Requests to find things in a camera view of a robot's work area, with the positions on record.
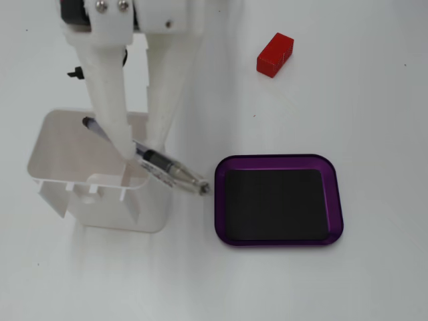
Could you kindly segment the white gripper body with motor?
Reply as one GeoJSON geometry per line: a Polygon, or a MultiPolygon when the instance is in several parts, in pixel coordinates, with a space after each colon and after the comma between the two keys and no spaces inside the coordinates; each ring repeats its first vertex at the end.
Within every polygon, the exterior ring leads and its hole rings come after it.
{"type": "Polygon", "coordinates": [[[203,28],[204,1],[58,1],[59,16],[74,32],[174,34],[203,28]]]}

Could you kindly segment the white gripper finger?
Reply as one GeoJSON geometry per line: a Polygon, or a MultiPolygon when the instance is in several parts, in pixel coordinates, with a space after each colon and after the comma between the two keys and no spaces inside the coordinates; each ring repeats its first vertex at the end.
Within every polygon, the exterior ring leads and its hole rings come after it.
{"type": "Polygon", "coordinates": [[[146,143],[157,150],[165,145],[202,38],[201,33],[146,37],[149,81],[146,143]]]}
{"type": "Polygon", "coordinates": [[[95,119],[122,158],[135,154],[132,129],[127,120],[124,88],[124,48],[132,43],[133,31],[65,32],[83,69],[95,119]]]}

